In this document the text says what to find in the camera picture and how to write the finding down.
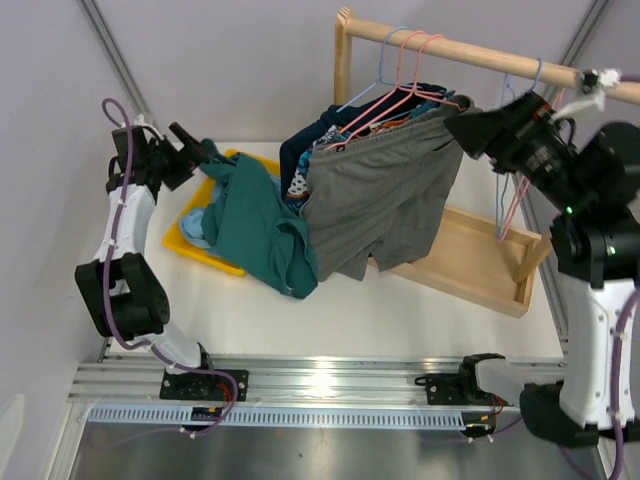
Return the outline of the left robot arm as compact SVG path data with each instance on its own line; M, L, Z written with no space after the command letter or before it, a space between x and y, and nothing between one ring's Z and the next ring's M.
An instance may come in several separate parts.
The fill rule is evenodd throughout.
M116 154L108 168L109 216L94 258L74 277L98 333L123 348L144 348L197 400L216 390L217 376L207 369L205 351L170 321L165 289L145 257L148 226L162 188L176 190L207 159L202 143L179 123L169 129L182 146L141 119L113 130Z

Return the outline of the grey shorts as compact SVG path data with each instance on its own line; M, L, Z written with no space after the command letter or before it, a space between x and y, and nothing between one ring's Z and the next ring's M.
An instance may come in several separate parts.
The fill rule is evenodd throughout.
M455 95L387 132L343 147L314 149L300 214L317 260L317 278L364 278L427 256L464 152L444 121L478 112Z

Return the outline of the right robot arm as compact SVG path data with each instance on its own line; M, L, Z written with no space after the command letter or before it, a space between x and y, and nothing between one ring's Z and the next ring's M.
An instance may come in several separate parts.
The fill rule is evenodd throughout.
M445 125L471 158L518 173L556 208L550 241L565 282L581 294L569 323L572 345L562 381L523 379L511 402L535 436L569 448L639 437L630 398L629 335L639 301L639 225L630 211L639 190L639 129L604 124L582 148L563 137L576 104L554 110L529 92Z

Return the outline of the patterned orange blue shorts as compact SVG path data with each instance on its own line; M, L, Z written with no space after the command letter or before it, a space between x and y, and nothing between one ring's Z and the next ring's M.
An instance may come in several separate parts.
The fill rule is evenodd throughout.
M281 145L279 151L281 197L294 213L300 211L309 197L306 177L314 147L316 145L323 146L332 141L345 140L351 131L340 134L339 130L375 103L376 100L372 100L361 106L350 106L341 113L336 112L340 105L331 105L320 115L318 120L294 134ZM435 102L413 97L406 104L375 122L372 127L365 128L358 136L364 137L369 133L378 133L384 129L400 126L435 106Z

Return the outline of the navy blue shorts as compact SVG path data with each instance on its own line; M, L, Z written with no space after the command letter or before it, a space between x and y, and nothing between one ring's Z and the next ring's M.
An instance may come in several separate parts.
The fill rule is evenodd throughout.
M386 100L383 100L386 96L383 94L358 106L330 105L315 122L287 139L279 151L281 197L285 203L298 212L308 199L306 177L314 147L346 140L352 130L367 125L390 107L392 110L379 120L383 126L387 123L397 125L438 105L413 95L403 105L397 106L407 94L399 90Z

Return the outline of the green shorts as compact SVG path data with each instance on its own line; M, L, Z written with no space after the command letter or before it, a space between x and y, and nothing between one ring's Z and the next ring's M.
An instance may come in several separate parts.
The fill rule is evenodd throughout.
M223 189L204 210L204 239L226 261L279 293L308 297L318 285L307 224L284 205L270 173L237 153L200 169Z

